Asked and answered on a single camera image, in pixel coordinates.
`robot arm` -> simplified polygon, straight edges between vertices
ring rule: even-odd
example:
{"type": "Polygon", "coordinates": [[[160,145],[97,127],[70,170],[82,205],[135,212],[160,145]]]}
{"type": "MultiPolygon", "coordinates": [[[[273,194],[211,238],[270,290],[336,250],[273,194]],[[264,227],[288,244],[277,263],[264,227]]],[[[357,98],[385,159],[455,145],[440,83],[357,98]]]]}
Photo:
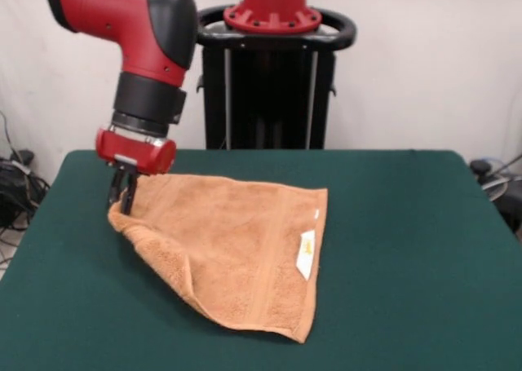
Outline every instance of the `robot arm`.
{"type": "Polygon", "coordinates": [[[122,208],[131,210],[138,174],[167,172],[175,143],[166,139],[179,122],[185,92],[180,90],[197,40],[193,0],[49,0],[65,29],[116,42],[122,72],[108,130],[96,139],[100,157],[117,167],[110,202],[119,198],[122,179],[129,188],[122,208]]]}

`green felt tablecloth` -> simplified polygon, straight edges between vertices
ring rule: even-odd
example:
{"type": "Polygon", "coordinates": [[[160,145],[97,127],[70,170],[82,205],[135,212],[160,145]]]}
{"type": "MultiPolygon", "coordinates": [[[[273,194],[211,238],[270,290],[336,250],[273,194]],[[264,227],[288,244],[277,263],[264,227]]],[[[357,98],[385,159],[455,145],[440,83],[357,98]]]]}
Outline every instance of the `green felt tablecloth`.
{"type": "Polygon", "coordinates": [[[186,306],[74,152],[0,281],[1,370],[522,370],[522,250],[454,153],[181,151],[174,171],[330,190],[306,344],[186,306]]]}

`black handle ring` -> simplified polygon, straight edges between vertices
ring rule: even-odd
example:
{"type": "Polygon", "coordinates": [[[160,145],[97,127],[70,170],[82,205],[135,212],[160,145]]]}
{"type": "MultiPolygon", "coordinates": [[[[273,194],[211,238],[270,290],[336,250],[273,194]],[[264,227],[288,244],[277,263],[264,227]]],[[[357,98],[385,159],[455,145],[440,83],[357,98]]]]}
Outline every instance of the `black handle ring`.
{"type": "Polygon", "coordinates": [[[224,10],[229,7],[212,7],[198,12],[197,43],[224,49],[340,51],[353,45],[356,40],[357,28],[352,20],[337,12],[320,8],[316,10],[323,16],[321,23],[337,29],[338,33],[272,35],[209,30],[208,25],[223,21],[224,10]]]}

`cable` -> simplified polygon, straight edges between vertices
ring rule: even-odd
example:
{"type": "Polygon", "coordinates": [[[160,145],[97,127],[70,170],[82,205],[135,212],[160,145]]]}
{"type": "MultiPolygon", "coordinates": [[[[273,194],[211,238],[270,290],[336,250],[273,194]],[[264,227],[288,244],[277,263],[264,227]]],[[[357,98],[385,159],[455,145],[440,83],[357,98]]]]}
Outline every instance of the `cable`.
{"type": "Polygon", "coordinates": [[[491,181],[489,183],[485,183],[484,185],[482,185],[482,190],[487,191],[487,190],[489,190],[491,188],[495,188],[496,186],[499,186],[499,185],[503,185],[503,184],[510,183],[510,182],[519,182],[519,181],[522,181],[522,176],[513,177],[513,178],[501,177],[500,179],[496,179],[494,181],[491,181]]]}
{"type": "Polygon", "coordinates": [[[14,232],[26,232],[28,230],[27,227],[19,228],[19,227],[15,227],[13,225],[7,227],[6,229],[9,231],[14,231],[14,232]]]}
{"type": "MultiPolygon", "coordinates": [[[[5,263],[10,263],[11,261],[13,260],[12,257],[10,258],[5,258],[3,259],[2,261],[0,261],[0,265],[3,265],[5,263]]],[[[0,271],[6,271],[7,270],[7,267],[0,267],[0,271]]]]}
{"type": "Polygon", "coordinates": [[[2,251],[2,248],[0,248],[0,255],[2,256],[2,261],[5,261],[7,259],[6,255],[2,251]]]}
{"type": "Polygon", "coordinates": [[[18,170],[21,173],[25,181],[25,194],[27,201],[33,207],[38,208],[40,206],[39,203],[43,200],[47,194],[47,191],[50,189],[49,184],[40,177],[33,174],[31,169],[21,165],[16,161],[0,160],[0,166],[7,166],[10,169],[18,170]],[[31,192],[36,194],[36,201],[31,197],[31,192]]]}
{"type": "Polygon", "coordinates": [[[504,166],[502,166],[500,169],[495,170],[491,175],[497,175],[497,174],[502,173],[505,169],[509,169],[510,166],[513,166],[520,159],[522,159],[522,153],[518,157],[515,157],[515,159],[513,159],[512,161],[510,161],[507,164],[505,164],[504,166]]]}
{"type": "Polygon", "coordinates": [[[498,200],[500,197],[502,197],[504,194],[506,194],[508,188],[509,188],[509,184],[504,183],[502,185],[502,190],[499,190],[497,193],[493,194],[492,196],[489,196],[489,200],[491,202],[498,200]]]}
{"type": "Polygon", "coordinates": [[[9,144],[9,148],[16,155],[16,157],[18,157],[18,159],[20,160],[20,163],[23,164],[24,161],[22,160],[22,156],[20,155],[20,153],[18,151],[15,150],[15,147],[13,146],[13,143],[11,142],[11,137],[9,136],[9,130],[7,128],[7,117],[3,113],[2,110],[0,110],[0,116],[2,116],[2,118],[3,118],[3,131],[6,135],[6,139],[7,139],[7,143],[9,144]]]}
{"type": "Polygon", "coordinates": [[[501,161],[500,159],[496,158],[496,157],[483,157],[480,159],[481,161],[487,161],[489,163],[496,163],[498,165],[500,165],[501,167],[499,168],[504,168],[506,169],[508,172],[509,175],[512,175],[511,173],[511,169],[509,168],[510,166],[506,166],[506,163],[504,163],[503,161],[501,161]]]}
{"type": "Polygon", "coordinates": [[[35,211],[34,207],[29,208],[29,207],[25,206],[23,202],[20,202],[16,197],[12,196],[10,193],[3,192],[0,190],[0,196],[4,196],[4,197],[8,198],[11,203],[18,206],[20,209],[22,209],[27,214],[31,214],[31,215],[34,214],[34,211],[35,211]]]}
{"type": "Polygon", "coordinates": [[[15,247],[15,248],[18,247],[17,244],[5,241],[3,239],[0,239],[0,243],[3,243],[4,245],[10,246],[10,247],[15,247]]]}

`orange towel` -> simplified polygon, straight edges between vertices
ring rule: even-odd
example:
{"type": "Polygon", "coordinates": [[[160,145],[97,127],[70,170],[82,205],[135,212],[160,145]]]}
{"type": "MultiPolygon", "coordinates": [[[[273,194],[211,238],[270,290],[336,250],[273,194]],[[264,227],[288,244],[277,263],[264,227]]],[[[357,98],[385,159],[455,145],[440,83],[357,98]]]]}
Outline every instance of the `orange towel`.
{"type": "Polygon", "coordinates": [[[157,175],[139,179],[130,217],[119,203],[108,217],[203,316],[303,343],[316,308],[327,198],[326,189],[157,175]]]}

